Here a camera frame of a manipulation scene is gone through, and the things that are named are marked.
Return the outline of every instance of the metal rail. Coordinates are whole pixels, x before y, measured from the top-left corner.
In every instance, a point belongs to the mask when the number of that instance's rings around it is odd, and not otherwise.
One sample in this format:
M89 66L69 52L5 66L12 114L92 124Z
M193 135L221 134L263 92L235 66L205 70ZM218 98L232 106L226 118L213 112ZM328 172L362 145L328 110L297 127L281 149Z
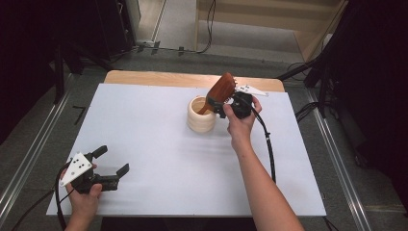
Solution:
M39 129L36 138L31 144L27 154L25 155L23 161L14 174L12 181L3 191L0 198L0 229L6 221L6 218L10 210L12 209L19 193L21 192L28 176L30 175L30 172L34 167L42 148L47 142L49 135L51 134L58 118L60 117L75 80L76 78L73 74L68 75L65 84L65 94L63 95L63 98L61 99L59 104L56 104L52 107L50 113Z
M317 97L312 91L307 90L307 95L310 102L318 102ZM348 207L351 211L351 214L354 217L356 226L360 231L370 231L372 229L370 227L370 223L367 218L365 209L360 201L360 197L357 191L353 186L353 183L347 172L347 169L345 168L343 158L333 139L327 121L325 118L321 116L319 110L314 109L314 113L321 134L323 135L324 142L326 143L330 158L333 162L334 169L336 170L337 176L339 177L340 183L342 185L345 199L347 200L348 203Z

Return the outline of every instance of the white board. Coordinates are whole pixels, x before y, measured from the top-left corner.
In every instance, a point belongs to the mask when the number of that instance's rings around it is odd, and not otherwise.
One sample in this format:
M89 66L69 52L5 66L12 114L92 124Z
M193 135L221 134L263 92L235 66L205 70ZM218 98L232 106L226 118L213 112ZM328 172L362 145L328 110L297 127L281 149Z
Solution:
M99 85L70 156L101 145L108 152L93 162L95 173L112 175L129 163L118 190L103 192L100 216L247 217L250 209L228 119L197 134L187 125L187 107L208 89ZM289 96L259 96L261 117L271 132L277 185L298 216L325 216L318 185ZM270 174L262 126L252 130L255 152ZM51 200L47 215L56 215ZM63 202L65 215L71 213Z

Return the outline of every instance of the wooden table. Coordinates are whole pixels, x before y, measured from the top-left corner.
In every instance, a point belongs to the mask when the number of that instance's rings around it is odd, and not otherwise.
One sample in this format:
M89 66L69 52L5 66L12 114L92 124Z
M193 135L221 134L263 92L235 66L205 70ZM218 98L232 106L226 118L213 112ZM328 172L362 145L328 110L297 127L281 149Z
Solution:
M207 20L213 0L196 0L195 42L198 21ZM217 0L214 21L293 30L307 62L319 51L327 34L340 21L346 0Z
M220 75L113 70L107 74L105 83L210 89L220 77ZM235 79L237 86L250 85L258 90L285 92L282 82L277 79L248 77Z

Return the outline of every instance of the wrist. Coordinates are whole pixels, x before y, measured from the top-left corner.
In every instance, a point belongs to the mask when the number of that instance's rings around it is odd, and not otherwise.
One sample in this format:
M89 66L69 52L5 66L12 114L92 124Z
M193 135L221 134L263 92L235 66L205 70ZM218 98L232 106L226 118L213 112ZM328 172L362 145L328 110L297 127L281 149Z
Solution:
M65 228L65 231L75 230L75 231L86 231L89 228L90 223L92 222L91 218L80 217L75 214L69 219L68 226Z
M239 142L234 145L234 150L238 157L245 157L254 152L250 141Z

